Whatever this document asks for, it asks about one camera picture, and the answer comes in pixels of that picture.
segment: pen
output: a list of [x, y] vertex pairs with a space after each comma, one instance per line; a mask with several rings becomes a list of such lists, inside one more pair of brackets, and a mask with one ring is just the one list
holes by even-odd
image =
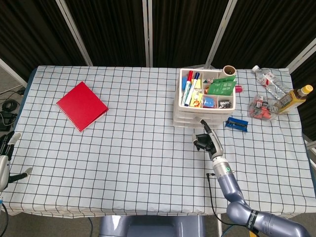
[[188, 79], [187, 79], [187, 83], [186, 83], [186, 88], [184, 89], [184, 94], [182, 97], [182, 102], [181, 102], [182, 106], [184, 106], [184, 102], [186, 101], [188, 94], [189, 94], [189, 91], [190, 91], [190, 88], [191, 88], [192, 75], [193, 75], [193, 71], [189, 71]]
[[196, 83], [198, 81], [198, 77], [199, 77], [199, 73], [196, 73], [195, 76], [194, 76], [194, 80], [193, 80], [192, 86], [190, 88], [190, 92], [189, 92], [189, 94], [187, 96], [187, 99], [185, 100], [184, 106], [189, 106], [190, 105], [192, 94], [193, 94], [194, 88], [196, 86]]

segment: white grid tablecloth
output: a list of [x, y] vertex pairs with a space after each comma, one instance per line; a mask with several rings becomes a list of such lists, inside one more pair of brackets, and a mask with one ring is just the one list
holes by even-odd
[[[194, 149], [202, 129], [172, 126], [179, 70], [172, 68], [38, 67], [16, 126], [22, 133], [11, 174], [29, 178], [2, 193], [11, 214], [59, 217], [105, 214], [212, 214], [205, 173], [208, 155]], [[273, 70], [291, 85], [287, 69]], [[248, 132], [216, 130], [252, 208], [274, 214], [316, 211], [310, 166], [297, 110], [273, 121], [247, 116], [249, 98], [266, 94], [251, 70], [238, 70], [234, 117]], [[109, 107], [79, 133], [56, 102], [80, 81]], [[216, 212], [228, 202], [211, 180]]]

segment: yellow bottle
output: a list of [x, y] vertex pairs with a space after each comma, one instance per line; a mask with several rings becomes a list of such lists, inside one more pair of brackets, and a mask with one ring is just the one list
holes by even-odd
[[313, 90], [311, 85], [306, 85], [301, 89], [294, 89], [288, 92], [279, 100], [280, 114], [287, 113], [291, 109], [298, 107], [306, 101], [307, 95]]

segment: orange cap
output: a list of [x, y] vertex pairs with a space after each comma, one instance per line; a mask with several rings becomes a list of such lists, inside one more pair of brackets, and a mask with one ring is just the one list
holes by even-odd
[[311, 93], [312, 90], [313, 90], [313, 87], [311, 85], [306, 85], [302, 88], [302, 92], [306, 95]]

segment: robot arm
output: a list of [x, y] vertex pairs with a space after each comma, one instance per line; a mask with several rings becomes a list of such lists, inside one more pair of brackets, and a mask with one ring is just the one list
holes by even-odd
[[20, 137], [21, 134], [14, 131], [0, 137], [0, 192], [8, 186], [8, 183], [23, 179], [32, 172], [32, 168], [28, 168], [22, 174], [10, 176], [10, 161], [14, 145]]
[[230, 202], [227, 207], [228, 217], [236, 224], [245, 225], [254, 232], [260, 231], [271, 237], [310, 237], [307, 230], [296, 222], [251, 209], [243, 198], [228, 161], [223, 157], [224, 151], [216, 133], [204, 120], [199, 121], [207, 134], [193, 135], [193, 143], [198, 150], [206, 150], [213, 161], [215, 176], [224, 197]]

